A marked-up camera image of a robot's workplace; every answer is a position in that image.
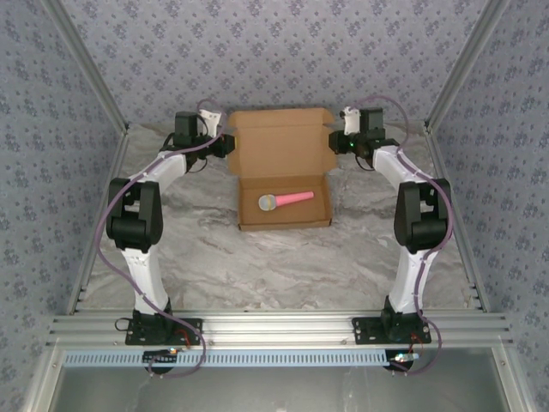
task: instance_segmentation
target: pink microphone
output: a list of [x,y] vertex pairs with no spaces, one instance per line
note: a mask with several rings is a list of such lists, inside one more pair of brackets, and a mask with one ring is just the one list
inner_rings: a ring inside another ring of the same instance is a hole
[[269,212],[275,210],[278,206],[285,204],[303,202],[312,199],[315,193],[312,191],[302,191],[300,193],[291,193],[289,195],[263,195],[259,198],[259,209]]

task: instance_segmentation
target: marble surface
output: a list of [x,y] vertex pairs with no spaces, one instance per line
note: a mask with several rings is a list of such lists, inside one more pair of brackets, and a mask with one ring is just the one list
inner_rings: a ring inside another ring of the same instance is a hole
[[[172,124],[130,127],[121,176],[146,166]],[[388,137],[402,141],[398,125]],[[412,135],[407,155],[432,173],[424,137]],[[395,279],[399,246],[393,235],[396,194],[379,173],[339,156],[329,173],[334,205],[331,227],[243,233],[237,227],[237,178],[221,159],[187,174],[162,196],[164,233],[160,267],[175,308],[379,309]],[[106,255],[127,270],[114,243]],[[96,259],[81,308],[129,308],[133,291]],[[471,305],[455,241],[437,257],[425,287],[425,307]]]

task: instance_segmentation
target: patterned wallpaper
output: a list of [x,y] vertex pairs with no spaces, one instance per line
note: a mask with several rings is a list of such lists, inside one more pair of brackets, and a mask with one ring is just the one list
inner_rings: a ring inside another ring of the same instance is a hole
[[0,410],[66,310],[118,137],[39,0],[0,21]]
[[437,131],[494,311],[549,410],[549,3],[513,0]]
[[340,110],[373,93],[426,118],[484,2],[63,0],[135,123],[172,121],[204,96]]

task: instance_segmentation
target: open cardboard box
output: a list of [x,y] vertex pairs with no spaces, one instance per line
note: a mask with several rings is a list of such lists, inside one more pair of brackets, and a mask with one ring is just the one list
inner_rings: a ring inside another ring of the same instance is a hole
[[[325,173],[336,167],[326,124],[332,114],[322,108],[234,112],[229,125],[236,148],[228,156],[238,175],[238,225],[242,230],[326,227],[332,204]],[[269,212],[259,197],[313,191],[311,200]]]

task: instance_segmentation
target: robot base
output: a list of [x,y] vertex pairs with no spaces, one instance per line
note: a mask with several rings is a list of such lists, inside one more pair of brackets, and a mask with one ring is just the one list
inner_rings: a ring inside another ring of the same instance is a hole
[[431,343],[429,325],[417,313],[395,313],[389,297],[379,318],[353,318],[354,341],[357,345],[378,345],[386,343]]
[[[172,313],[172,305],[169,300],[164,312]],[[182,320],[202,332],[202,319],[182,318]],[[148,315],[134,310],[132,319],[128,323],[128,330],[126,331],[126,345],[170,345],[174,347],[187,345],[199,346],[200,339],[188,328],[185,328],[181,324],[176,324],[158,313]]]

